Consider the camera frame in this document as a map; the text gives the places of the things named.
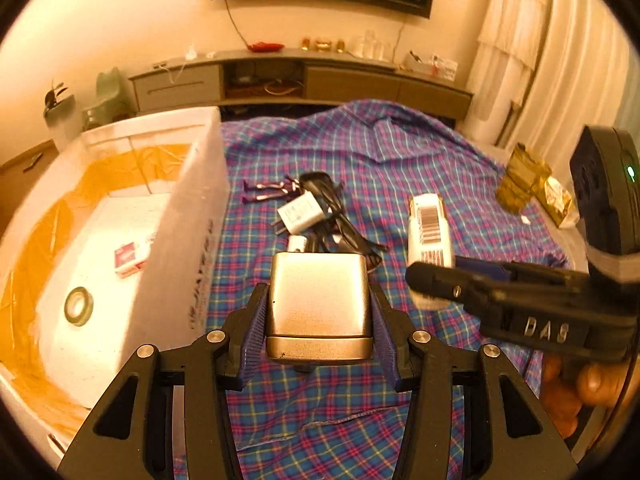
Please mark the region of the person right hand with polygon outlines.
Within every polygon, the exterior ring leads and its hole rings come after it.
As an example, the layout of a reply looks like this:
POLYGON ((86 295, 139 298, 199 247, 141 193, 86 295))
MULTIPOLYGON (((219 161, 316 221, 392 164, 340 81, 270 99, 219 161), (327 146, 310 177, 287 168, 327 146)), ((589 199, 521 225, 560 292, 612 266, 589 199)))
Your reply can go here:
POLYGON ((584 406, 614 408, 622 393, 629 363, 586 364, 577 378, 562 378, 562 356, 546 353, 542 358, 540 402, 563 439, 578 427, 578 414, 584 406))

